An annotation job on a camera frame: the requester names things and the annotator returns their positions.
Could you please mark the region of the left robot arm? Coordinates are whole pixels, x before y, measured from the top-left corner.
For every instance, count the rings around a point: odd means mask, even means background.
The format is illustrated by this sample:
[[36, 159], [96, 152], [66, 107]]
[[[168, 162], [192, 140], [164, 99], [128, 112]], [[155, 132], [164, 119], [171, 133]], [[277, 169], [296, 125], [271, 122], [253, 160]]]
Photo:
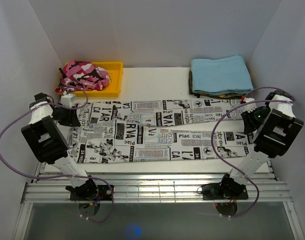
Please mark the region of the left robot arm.
[[71, 185], [66, 190], [83, 200], [94, 200], [99, 195], [98, 186], [69, 155], [68, 142], [57, 127], [57, 124], [81, 126], [73, 107], [75, 99], [75, 94], [67, 93], [61, 97], [59, 106], [54, 106], [50, 105], [53, 101], [49, 95], [36, 94], [29, 105], [30, 122], [21, 128], [21, 133], [39, 162], [54, 166], [67, 175]]

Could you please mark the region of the newspaper print trousers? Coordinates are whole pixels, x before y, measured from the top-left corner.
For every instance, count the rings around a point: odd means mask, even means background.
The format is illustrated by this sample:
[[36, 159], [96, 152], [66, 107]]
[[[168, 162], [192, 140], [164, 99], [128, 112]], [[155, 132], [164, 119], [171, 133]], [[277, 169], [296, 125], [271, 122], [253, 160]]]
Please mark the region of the newspaper print trousers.
[[245, 108], [212, 98], [89, 103], [77, 111], [80, 126], [68, 131], [69, 154], [81, 164], [245, 157], [252, 133], [182, 129], [215, 122], [229, 110], [229, 120], [240, 120]]

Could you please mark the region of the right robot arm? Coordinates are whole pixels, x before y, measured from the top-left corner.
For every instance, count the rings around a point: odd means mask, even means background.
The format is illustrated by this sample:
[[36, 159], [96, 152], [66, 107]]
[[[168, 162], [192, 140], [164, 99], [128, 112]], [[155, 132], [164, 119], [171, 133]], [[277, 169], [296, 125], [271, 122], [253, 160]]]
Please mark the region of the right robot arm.
[[304, 126], [293, 113], [295, 99], [289, 93], [276, 89], [265, 100], [265, 105], [260, 107], [250, 100], [247, 110], [241, 114], [244, 133], [255, 132], [254, 146], [219, 183], [219, 195], [225, 199], [245, 193], [249, 178], [267, 161], [283, 156]]

